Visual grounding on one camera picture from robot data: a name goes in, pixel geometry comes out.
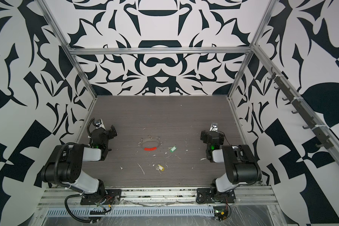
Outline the green key tag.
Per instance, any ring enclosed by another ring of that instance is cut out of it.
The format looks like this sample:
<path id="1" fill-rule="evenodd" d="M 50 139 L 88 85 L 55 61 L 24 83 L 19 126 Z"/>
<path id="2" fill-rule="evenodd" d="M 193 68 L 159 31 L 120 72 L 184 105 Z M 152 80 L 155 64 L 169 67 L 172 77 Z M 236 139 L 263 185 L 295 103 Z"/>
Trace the green key tag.
<path id="1" fill-rule="evenodd" d="M 177 150 L 177 147 L 176 146 L 173 146 L 171 149 L 170 149 L 170 152 L 173 153 Z"/>

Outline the red key tag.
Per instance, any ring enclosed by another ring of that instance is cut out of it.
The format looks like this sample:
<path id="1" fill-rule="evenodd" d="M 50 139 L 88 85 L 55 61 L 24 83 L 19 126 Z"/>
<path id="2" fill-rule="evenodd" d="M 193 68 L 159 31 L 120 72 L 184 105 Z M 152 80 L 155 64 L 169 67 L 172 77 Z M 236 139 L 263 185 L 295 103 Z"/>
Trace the red key tag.
<path id="1" fill-rule="evenodd" d="M 144 148 L 145 151 L 154 151 L 157 150 L 157 147 L 152 147 L 152 148 Z"/>

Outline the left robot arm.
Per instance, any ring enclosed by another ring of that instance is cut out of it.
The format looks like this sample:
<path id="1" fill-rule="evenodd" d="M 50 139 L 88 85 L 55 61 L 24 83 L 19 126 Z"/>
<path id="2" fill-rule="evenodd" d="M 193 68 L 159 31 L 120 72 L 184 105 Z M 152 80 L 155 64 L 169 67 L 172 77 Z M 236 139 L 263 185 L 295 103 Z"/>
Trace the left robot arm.
<path id="1" fill-rule="evenodd" d="M 88 145 L 69 142 L 56 146 L 40 172 L 42 181 L 84 195 L 105 196 L 103 181 L 85 173 L 82 164 L 104 161 L 111 151 L 108 148 L 109 140 L 116 136 L 118 134 L 114 125 L 108 130 L 101 125 L 89 134 Z"/>

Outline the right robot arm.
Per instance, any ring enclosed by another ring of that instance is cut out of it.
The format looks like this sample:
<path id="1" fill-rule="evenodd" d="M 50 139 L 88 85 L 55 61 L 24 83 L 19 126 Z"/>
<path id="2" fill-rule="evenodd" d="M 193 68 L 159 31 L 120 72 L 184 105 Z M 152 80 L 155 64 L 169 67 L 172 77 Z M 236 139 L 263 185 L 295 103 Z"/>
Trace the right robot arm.
<path id="1" fill-rule="evenodd" d="M 230 192 L 240 185 L 253 185 L 262 180 L 262 173 L 248 145 L 224 145 L 226 136 L 220 131 L 202 131 L 200 140 L 206 144 L 206 158 L 223 163 L 225 173 L 211 184 L 213 195 Z"/>

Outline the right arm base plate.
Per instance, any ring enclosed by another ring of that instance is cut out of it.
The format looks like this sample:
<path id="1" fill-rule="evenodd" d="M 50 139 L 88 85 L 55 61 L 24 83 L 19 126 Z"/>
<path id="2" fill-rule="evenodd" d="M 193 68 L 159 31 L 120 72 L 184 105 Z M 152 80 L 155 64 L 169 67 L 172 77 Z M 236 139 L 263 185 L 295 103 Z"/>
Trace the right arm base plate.
<path id="1" fill-rule="evenodd" d="M 219 193 L 213 188 L 198 188 L 196 190 L 196 202 L 198 204 L 211 204 L 211 203 L 235 203 L 236 196 L 233 190 L 225 193 Z"/>

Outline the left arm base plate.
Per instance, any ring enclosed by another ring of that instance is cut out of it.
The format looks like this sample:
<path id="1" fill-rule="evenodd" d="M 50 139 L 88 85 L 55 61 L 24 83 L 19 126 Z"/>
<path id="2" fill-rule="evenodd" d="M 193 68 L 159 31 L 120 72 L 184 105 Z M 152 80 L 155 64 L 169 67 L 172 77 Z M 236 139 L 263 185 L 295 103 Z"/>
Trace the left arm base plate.
<path id="1" fill-rule="evenodd" d="M 80 205 L 96 205 L 101 203 L 102 205 L 116 204 L 121 200 L 121 189 L 106 189 L 103 195 L 99 193 L 84 194 Z"/>

